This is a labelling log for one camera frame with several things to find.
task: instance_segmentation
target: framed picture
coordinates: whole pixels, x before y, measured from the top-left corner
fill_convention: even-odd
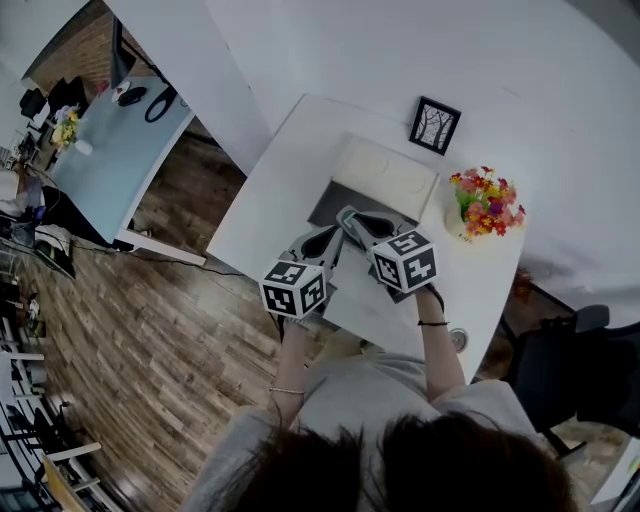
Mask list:
[[[444,155],[461,112],[424,96],[420,99],[409,140]]]

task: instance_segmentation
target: cable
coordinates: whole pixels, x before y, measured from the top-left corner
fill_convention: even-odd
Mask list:
[[[55,203],[53,203],[53,206],[51,208],[47,208],[47,211],[51,211],[53,210],[56,206],[58,206],[58,203],[60,202],[60,198],[62,197],[62,192],[60,192],[60,187],[58,186],[58,184],[53,180],[53,178],[51,176],[47,176],[45,173],[43,173],[42,171],[39,171],[38,169],[36,169],[35,167],[29,167],[29,169],[31,169],[32,171],[37,172],[38,174],[40,174],[43,178],[45,178],[46,180],[49,180],[51,183],[53,183],[54,187],[56,188],[56,190],[58,191],[58,199],[56,200]]]
[[[40,233],[46,236],[50,236],[51,238],[53,238],[54,240],[57,240],[60,244],[65,244],[65,243],[69,243],[70,245],[73,245],[73,247],[77,248],[77,249],[82,249],[84,251],[90,251],[90,252],[99,252],[101,254],[124,254],[127,256],[133,256],[134,258],[137,258],[141,261],[150,261],[150,262],[155,262],[155,263],[177,263],[179,265],[184,265],[185,267],[196,267],[199,270],[202,270],[204,272],[212,272],[214,274],[220,275],[220,276],[238,276],[238,277],[244,277],[244,274],[240,274],[238,272],[220,272],[219,270],[214,270],[212,268],[204,268],[201,267],[200,265],[196,265],[195,263],[188,263],[186,261],[179,261],[179,260],[158,260],[158,259],[153,259],[153,258],[141,258],[140,256],[136,255],[136,254],[132,254],[130,252],[123,252],[123,251],[107,251],[104,249],[95,249],[93,247],[83,247],[81,245],[77,245],[76,242],[65,242],[64,240],[60,240],[58,237],[51,235],[45,231],[38,231],[37,229],[35,230],[36,233]],[[24,245],[24,244],[19,244],[17,242],[14,242],[13,240],[9,240],[9,242],[11,244],[15,244],[18,245],[20,247],[25,247],[26,249],[29,249],[29,251],[33,251],[33,248]],[[15,247],[13,247],[14,250],[21,252],[22,254],[26,254],[28,256],[35,256],[34,252],[26,252],[26,251],[21,251],[19,249],[16,249]],[[269,313],[269,317],[271,318],[271,321],[273,322],[273,325],[275,326],[276,330],[278,331],[278,336],[280,337],[280,343],[282,343],[282,340],[284,339],[284,319],[279,316],[278,320],[276,320],[273,315],[271,313]]]
[[[66,244],[66,243],[72,243],[73,247],[75,247],[76,249],[82,249],[83,251],[90,251],[90,252],[99,252],[101,254],[123,254],[126,256],[131,256],[133,258],[137,258],[141,261],[150,261],[150,262],[154,262],[154,263],[173,263],[173,264],[177,264],[177,265],[184,265],[185,267],[195,267],[199,270],[202,270],[204,272],[212,272],[214,274],[218,274],[220,276],[238,276],[238,277],[244,277],[244,274],[240,274],[238,272],[221,272],[219,270],[214,270],[212,268],[205,268],[202,267],[200,265],[196,265],[195,263],[188,263],[186,261],[180,261],[180,260],[163,260],[163,259],[155,259],[155,258],[142,258],[141,256],[138,256],[137,254],[133,254],[130,252],[125,252],[125,251],[108,251],[105,249],[96,249],[94,247],[83,247],[82,245],[78,245],[77,241],[74,242],[66,242],[64,240],[60,240],[58,237],[51,235],[49,233],[47,233],[46,231],[38,231],[37,229],[35,230],[36,233],[40,233],[42,235],[46,235],[46,236],[50,236],[51,238],[53,238],[54,240],[57,240],[58,242],[60,242],[61,244]]]
[[[278,335],[280,336],[280,343],[282,343],[282,340],[284,339],[284,327],[283,325],[280,324],[280,319],[282,317],[278,317],[278,320],[276,320],[275,318],[273,318],[273,315],[271,313],[269,313],[269,316],[271,317],[271,320],[273,321],[273,325],[276,326],[276,329],[278,330]]]

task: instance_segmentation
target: white table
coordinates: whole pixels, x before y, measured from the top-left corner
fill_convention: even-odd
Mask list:
[[[40,128],[42,128],[42,125],[45,123],[50,113],[51,113],[51,105],[49,105],[49,102],[47,101],[44,104],[44,107],[42,107],[42,109],[40,110],[40,112],[38,112],[35,116],[33,116],[33,120],[31,124],[36,128],[38,128],[39,130]]]
[[[464,167],[452,166],[447,159],[410,143],[409,127],[404,124],[305,96],[249,175],[207,252],[259,280],[269,263],[311,228],[307,218],[329,183],[350,133],[443,175],[421,225],[438,252],[439,278],[434,284],[444,298],[450,327],[461,327],[469,334],[460,361],[466,379],[471,380],[507,299],[524,231],[515,229],[504,238],[492,236],[474,246],[454,239],[444,227],[444,213],[453,200],[447,178]],[[510,177],[500,171],[501,176]],[[521,177],[517,183],[522,185]],[[368,270],[364,255],[345,244],[331,281],[338,291],[324,318],[387,351],[423,357],[415,299],[394,304],[367,275]]]
[[[142,100],[128,107],[111,102],[113,91],[96,98],[82,116],[78,138],[93,146],[91,155],[71,147],[62,152],[51,176],[102,238],[128,242],[189,263],[205,258],[128,229],[142,196],[180,135],[194,117],[176,97],[156,122],[145,112],[166,88],[156,77],[130,78],[131,87],[146,87]]]

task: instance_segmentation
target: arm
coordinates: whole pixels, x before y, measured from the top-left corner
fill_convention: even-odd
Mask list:
[[[304,382],[304,349],[306,344],[306,331],[298,324],[285,323],[284,339],[280,350],[280,363],[274,388],[302,391]],[[280,416],[281,427],[288,428],[297,416],[304,395],[294,395],[272,391],[268,410]]]
[[[423,322],[444,322],[438,299],[429,290],[416,293],[418,314]],[[422,326],[424,365],[427,374],[427,399],[438,398],[457,386],[464,386],[464,374],[447,326]]]

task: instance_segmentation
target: bracelet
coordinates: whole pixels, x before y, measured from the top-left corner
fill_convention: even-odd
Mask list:
[[[429,327],[440,327],[441,325],[449,325],[449,322],[423,322],[418,320],[418,326],[428,325]]]
[[[279,393],[287,393],[289,395],[304,395],[304,391],[294,391],[292,389],[282,389],[282,388],[274,388],[273,386],[269,387],[269,391],[277,391]]]

